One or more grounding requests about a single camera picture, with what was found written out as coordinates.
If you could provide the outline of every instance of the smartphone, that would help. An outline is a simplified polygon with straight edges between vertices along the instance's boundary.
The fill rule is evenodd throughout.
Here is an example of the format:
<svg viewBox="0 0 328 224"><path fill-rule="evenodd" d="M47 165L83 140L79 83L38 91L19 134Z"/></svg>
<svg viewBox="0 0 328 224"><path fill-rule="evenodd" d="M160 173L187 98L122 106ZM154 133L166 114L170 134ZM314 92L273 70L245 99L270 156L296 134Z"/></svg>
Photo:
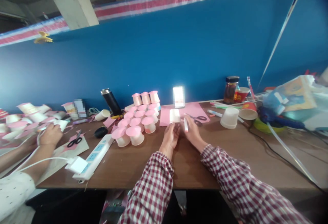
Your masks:
<svg viewBox="0 0 328 224"><path fill-rule="evenodd" d="M185 88L184 86L174 86L173 87L173 100L174 108L184 108L185 107Z"/></svg>

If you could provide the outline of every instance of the jar lid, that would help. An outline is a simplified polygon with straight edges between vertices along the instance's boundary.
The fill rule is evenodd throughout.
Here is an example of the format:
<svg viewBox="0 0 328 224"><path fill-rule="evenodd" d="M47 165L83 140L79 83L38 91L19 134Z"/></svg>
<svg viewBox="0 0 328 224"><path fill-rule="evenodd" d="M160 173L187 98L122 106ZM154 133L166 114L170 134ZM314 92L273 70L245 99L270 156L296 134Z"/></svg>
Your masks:
<svg viewBox="0 0 328 224"><path fill-rule="evenodd" d="M239 76L232 75L225 78L226 82L239 82Z"/></svg>

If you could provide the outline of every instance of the plaid shirt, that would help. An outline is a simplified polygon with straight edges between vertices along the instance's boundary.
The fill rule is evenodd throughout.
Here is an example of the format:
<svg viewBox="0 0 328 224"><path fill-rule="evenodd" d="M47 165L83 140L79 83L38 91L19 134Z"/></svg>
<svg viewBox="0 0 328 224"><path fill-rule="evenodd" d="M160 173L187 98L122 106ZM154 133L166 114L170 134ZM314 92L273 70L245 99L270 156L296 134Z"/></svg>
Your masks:
<svg viewBox="0 0 328 224"><path fill-rule="evenodd" d="M244 223L310 223L275 188L252 176L245 162L211 145L201 157ZM119 223L162 223L173 189L173 173L172 162L161 152L153 153Z"/></svg>

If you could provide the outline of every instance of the white cable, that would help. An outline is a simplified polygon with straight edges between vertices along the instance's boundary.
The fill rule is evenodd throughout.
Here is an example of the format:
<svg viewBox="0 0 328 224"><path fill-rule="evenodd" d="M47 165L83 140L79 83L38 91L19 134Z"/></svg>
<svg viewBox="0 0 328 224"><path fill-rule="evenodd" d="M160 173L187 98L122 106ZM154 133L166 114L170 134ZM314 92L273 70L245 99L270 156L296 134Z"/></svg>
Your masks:
<svg viewBox="0 0 328 224"><path fill-rule="evenodd" d="M38 161L38 162L36 162L36 163L33 163L33 164L31 164L31 165L29 165L29 166L23 168L23 169L20 169L20 170L17 171L17 172L22 172L23 170L28 169L28 168L30 168L30 167L32 167L32 166L38 164L38 163L41 163L41 162L43 162L43 161L47 161L47 160L51 160L51 159L63 159L63 160L65 160L65 161L68 161L68 160L69 160L69 159L64 158L64 157L49 157L49 158L43 159L43 160L41 160L41 161Z"/></svg>

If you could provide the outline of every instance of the scissors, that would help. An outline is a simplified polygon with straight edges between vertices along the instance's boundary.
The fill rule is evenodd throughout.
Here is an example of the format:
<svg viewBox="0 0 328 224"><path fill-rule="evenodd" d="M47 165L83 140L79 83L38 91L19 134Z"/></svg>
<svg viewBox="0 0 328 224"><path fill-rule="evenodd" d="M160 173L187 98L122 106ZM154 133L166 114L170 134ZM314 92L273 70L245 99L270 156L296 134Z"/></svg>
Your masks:
<svg viewBox="0 0 328 224"><path fill-rule="evenodd" d="M194 122L196 123L196 125L199 126L199 127L201 127L203 125L199 120L201 120L201 121L206 121L207 120L207 118L204 117L204 116L197 116L197 117L193 117L191 115L189 115L189 116L190 116L190 118L192 118L194 120Z"/></svg>
<svg viewBox="0 0 328 224"><path fill-rule="evenodd" d="M80 137L81 132L82 132L82 130L78 133L78 136L76 137L76 139L74 139L74 140L72 140L71 142L68 143L68 145L67 145L68 148L70 148L73 145L78 144L78 143L81 142L81 140L82 140L82 138Z"/></svg>

